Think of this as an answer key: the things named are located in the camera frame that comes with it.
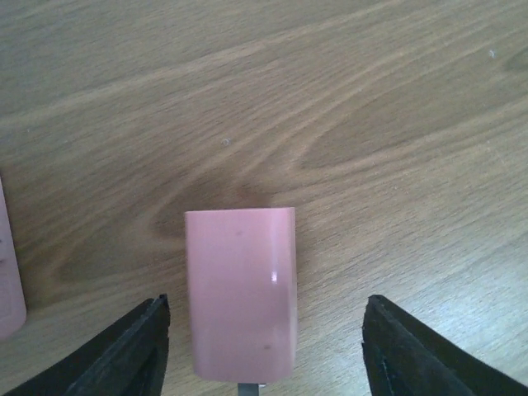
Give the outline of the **small pink usb charger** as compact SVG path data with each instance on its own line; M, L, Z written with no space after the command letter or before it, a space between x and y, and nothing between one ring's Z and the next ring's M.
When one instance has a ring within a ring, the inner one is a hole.
M298 339L295 209L188 211L186 269L195 373L275 383Z

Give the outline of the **pink cube socket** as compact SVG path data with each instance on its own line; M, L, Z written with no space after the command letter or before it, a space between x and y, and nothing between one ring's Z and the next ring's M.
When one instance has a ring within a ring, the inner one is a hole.
M26 321L26 301L17 264L7 204L1 186L1 340L18 331Z

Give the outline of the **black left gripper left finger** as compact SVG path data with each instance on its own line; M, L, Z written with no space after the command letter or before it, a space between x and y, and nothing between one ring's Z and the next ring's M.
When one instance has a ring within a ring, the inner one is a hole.
M146 299L47 370L7 392L25 395L159 395L167 369L170 308Z

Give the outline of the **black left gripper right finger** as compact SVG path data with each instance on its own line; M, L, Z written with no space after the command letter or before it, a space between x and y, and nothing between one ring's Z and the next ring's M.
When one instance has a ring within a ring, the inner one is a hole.
M526 395L527 386L457 347L383 295L372 295L362 351L373 395Z

